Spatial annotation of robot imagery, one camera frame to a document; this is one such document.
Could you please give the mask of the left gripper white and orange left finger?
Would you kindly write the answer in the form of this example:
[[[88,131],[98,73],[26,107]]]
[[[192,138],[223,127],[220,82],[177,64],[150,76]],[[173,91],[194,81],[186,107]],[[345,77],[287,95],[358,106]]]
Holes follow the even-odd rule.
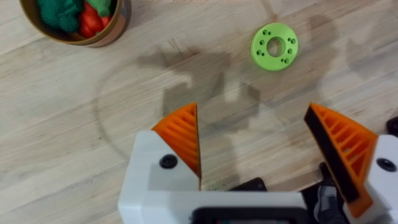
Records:
[[[190,103],[152,129],[138,132],[122,196],[137,199],[151,191],[197,191],[200,185],[197,104]]]

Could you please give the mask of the left gripper white and orange right finger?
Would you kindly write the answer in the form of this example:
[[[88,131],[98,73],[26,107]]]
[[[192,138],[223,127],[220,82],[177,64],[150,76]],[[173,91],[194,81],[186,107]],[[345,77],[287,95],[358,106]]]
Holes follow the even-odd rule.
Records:
[[[397,137],[378,135],[310,103],[304,121],[343,199],[350,223],[397,223]]]

